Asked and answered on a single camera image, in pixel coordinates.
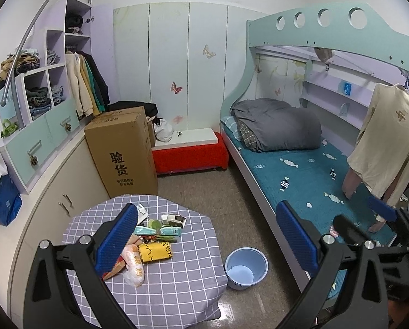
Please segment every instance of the blue gripper pad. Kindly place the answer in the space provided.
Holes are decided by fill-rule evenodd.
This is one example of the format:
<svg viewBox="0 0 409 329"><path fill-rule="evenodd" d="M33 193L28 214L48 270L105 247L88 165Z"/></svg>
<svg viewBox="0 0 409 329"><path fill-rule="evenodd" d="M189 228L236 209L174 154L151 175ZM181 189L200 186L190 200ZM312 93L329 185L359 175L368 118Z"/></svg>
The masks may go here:
<svg viewBox="0 0 409 329"><path fill-rule="evenodd" d="M388 222L394 222L398 217L393 208L389 207L382 200L375 198L373 195L369 196L369 199L367 199L367 205L372 211L381 215Z"/></svg>
<svg viewBox="0 0 409 329"><path fill-rule="evenodd" d="M128 239L133 234L138 216L136 206L128 203L114 219L115 224L96 251L95 270L100 277L105 272L110 272L115 265Z"/></svg>
<svg viewBox="0 0 409 329"><path fill-rule="evenodd" d="M300 224L301 219L285 200L276 206L276 221L302 270L316 274L319 269L317 247Z"/></svg>

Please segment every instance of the drawer handle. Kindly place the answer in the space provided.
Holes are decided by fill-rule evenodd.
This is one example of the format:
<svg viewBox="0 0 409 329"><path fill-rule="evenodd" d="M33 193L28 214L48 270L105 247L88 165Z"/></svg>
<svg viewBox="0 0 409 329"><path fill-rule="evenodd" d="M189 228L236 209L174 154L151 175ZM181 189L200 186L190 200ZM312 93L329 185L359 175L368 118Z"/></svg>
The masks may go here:
<svg viewBox="0 0 409 329"><path fill-rule="evenodd" d="M34 156L33 153L35 152L37 147L41 146L41 140L38 140L37 143L31 147L31 149L28 151L28 156L30 156L30 163L31 166L36 166L39 163L39 160L37 158L37 156Z"/></svg>
<svg viewBox="0 0 409 329"><path fill-rule="evenodd" d="M65 210L66 215L67 215L68 217L70 217L69 210L67 210L66 206L65 206L62 202L58 202L58 205L61 206L61 207Z"/></svg>
<svg viewBox="0 0 409 329"><path fill-rule="evenodd" d="M70 125L70 116L65 118L60 125L65 128L66 132L72 131L72 126Z"/></svg>
<svg viewBox="0 0 409 329"><path fill-rule="evenodd" d="M73 208L73 203L72 203L72 201L70 200L69 195L63 193L63 196L64 196L64 197L67 199L67 201L69 202L70 207Z"/></svg>

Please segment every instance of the bunk bed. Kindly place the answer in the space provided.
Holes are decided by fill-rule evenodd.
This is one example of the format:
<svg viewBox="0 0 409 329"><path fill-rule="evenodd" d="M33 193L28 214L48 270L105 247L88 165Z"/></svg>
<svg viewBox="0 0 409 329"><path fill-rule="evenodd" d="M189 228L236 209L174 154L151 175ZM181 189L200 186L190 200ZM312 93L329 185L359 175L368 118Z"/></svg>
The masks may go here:
<svg viewBox="0 0 409 329"><path fill-rule="evenodd" d="M322 14L328 11L328 23ZM356 25L354 12L363 11L367 23ZM304 24L298 23L304 16ZM305 61L304 88L301 106L312 104L355 128L363 123L372 90L367 85L353 84L351 95L338 92L342 80L328 75L329 65L323 64L313 53L315 47L338 51L328 61L331 65L349 68L371 78L396 84L405 81L409 72L409 36L393 31L367 4L355 2L311 5L284 11L247 22L245 70L238 86L221 106L221 118L230 116L232 105L248 89L255 69L256 54ZM340 110L347 103L346 113ZM341 191L348 171L347 156L353 144L322 125L322 145L315 150L253 152L221 123L223 140L251 189L267 220L301 291L315 273L302 268L307 249L293 246L276 221L276 205L287 200L296 213L311 221L321 234L330 233L332 220L344 214L363 230L374 222L367 206L369 191L360 185L348 200ZM390 245L394 233L384 227L373 238L383 246ZM340 271L331 288L325 307L334 303L344 280Z"/></svg>

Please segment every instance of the metal bolt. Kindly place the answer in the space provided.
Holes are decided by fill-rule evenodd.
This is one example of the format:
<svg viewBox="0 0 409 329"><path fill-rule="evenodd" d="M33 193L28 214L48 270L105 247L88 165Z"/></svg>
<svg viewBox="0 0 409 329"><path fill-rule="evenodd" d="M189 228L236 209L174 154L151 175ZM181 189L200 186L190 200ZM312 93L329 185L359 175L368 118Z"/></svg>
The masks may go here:
<svg viewBox="0 0 409 329"><path fill-rule="evenodd" d="M40 246L41 249L47 249L48 246L49 246L49 241L48 240L43 240L43 241L40 242L39 246Z"/></svg>
<svg viewBox="0 0 409 329"><path fill-rule="evenodd" d="M370 240L367 240L367 241L364 243L364 246L365 246L367 249L371 250L372 248L375 247L375 244L374 244L373 242L371 242Z"/></svg>
<svg viewBox="0 0 409 329"><path fill-rule="evenodd" d="M331 245L335 242L335 238L332 235L325 235L323 237L323 241L327 243L328 245Z"/></svg>
<svg viewBox="0 0 409 329"><path fill-rule="evenodd" d="M82 245L87 245L91 240L90 235L83 235L79 238L79 243Z"/></svg>

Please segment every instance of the blue bag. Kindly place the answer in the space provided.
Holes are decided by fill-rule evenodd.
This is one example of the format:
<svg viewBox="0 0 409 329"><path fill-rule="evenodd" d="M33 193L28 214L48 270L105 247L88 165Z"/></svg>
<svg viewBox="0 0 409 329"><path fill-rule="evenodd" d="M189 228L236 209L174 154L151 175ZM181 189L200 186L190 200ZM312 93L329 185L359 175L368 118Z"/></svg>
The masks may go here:
<svg viewBox="0 0 409 329"><path fill-rule="evenodd" d="M20 192L10 175L2 176L0 179L0 224L7 226L12 222L21 206Z"/></svg>

